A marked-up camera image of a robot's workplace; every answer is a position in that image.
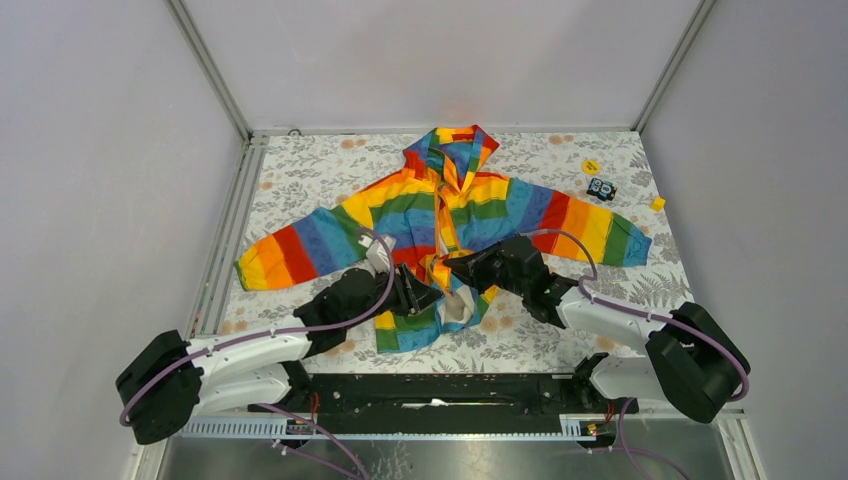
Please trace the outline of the rainbow striped hooded jacket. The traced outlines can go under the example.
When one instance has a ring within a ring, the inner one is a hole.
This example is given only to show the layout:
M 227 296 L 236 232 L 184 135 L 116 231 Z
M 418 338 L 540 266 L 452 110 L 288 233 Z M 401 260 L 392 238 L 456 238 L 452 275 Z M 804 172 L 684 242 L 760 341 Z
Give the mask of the rainbow striped hooded jacket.
M 334 273 L 366 256 L 366 230 L 394 239 L 393 259 L 460 305 L 440 300 L 408 317 L 375 321 L 381 353 L 432 344 L 481 322 L 496 289 L 465 286 L 445 260 L 531 233 L 543 253 L 614 267 L 643 266 L 651 239 L 604 207 L 516 178 L 487 172 L 497 142 L 481 127 L 439 127 L 404 152 L 404 166 L 332 209 L 319 208 L 258 240 L 236 262 L 243 289 L 277 290 Z

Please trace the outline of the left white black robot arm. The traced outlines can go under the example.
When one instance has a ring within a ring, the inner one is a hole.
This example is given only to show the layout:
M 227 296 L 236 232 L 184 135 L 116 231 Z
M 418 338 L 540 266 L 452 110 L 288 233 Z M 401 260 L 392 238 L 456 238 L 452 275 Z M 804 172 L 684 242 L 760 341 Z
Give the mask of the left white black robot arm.
M 352 268 L 268 326 L 193 340 L 162 332 L 115 381 L 123 403 L 119 423 L 149 445 L 202 414 L 259 403 L 299 410 L 311 387 L 291 373 L 292 364 L 333 348 L 370 318 L 421 314 L 442 297 L 405 265 L 376 273 Z

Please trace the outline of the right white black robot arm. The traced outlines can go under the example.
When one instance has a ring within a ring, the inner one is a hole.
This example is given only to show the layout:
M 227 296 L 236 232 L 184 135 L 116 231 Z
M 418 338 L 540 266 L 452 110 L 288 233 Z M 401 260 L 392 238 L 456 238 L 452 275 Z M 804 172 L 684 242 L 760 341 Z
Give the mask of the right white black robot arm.
M 597 412 L 611 400 L 665 401 L 699 423 L 749 392 L 750 364 L 701 305 L 684 302 L 667 314 L 591 292 L 591 272 L 575 280 L 554 273 L 527 236 L 500 241 L 482 251 L 446 260 L 463 284 L 496 286 L 521 298 L 542 323 L 594 333 L 633 351 L 585 358 L 574 370 L 575 402 Z

